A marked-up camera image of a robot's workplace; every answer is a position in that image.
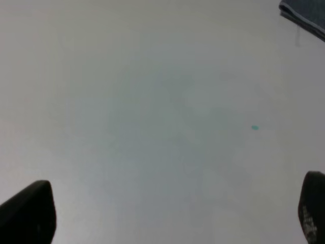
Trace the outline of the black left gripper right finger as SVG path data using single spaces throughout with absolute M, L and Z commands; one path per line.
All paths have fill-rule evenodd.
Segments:
M 305 175 L 298 205 L 298 217 L 307 243 L 324 243 L 324 174 Z

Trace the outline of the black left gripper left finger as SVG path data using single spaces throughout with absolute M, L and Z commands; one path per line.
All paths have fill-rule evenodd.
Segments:
M 52 243 L 55 231 L 50 181 L 37 180 L 1 204 L 1 243 Z

